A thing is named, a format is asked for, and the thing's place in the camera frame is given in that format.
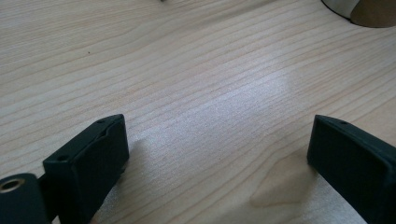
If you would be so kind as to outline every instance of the black plastic part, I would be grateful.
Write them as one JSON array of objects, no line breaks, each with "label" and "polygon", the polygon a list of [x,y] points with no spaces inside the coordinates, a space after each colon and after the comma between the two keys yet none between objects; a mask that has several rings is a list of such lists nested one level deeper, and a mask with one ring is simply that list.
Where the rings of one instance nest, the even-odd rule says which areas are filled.
[{"label": "black plastic part", "polygon": [[46,176],[56,191],[61,222],[90,222],[128,159],[123,115],[96,121],[45,159]]},{"label": "black plastic part", "polygon": [[12,175],[0,180],[0,223],[48,223],[35,175]]},{"label": "black plastic part", "polygon": [[368,223],[396,223],[395,147],[340,119],[316,116],[307,158]]}]

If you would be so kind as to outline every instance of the table surface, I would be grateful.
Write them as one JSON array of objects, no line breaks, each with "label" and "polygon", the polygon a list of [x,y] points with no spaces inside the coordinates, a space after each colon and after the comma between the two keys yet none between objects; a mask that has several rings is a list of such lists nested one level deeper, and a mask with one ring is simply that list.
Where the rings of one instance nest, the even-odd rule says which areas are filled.
[{"label": "table surface", "polygon": [[396,29],[319,0],[3,0],[0,178],[124,114],[98,223],[364,223],[306,164],[315,114],[396,145]]}]

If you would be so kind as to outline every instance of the wood grain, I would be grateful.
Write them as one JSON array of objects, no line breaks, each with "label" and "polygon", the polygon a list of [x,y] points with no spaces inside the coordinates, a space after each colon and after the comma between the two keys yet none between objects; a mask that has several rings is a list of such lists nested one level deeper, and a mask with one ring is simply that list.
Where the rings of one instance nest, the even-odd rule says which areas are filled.
[{"label": "wood grain", "polygon": [[122,113],[98,223],[364,223],[304,155],[315,114],[396,145],[395,35],[318,0],[3,0],[0,178]]}]

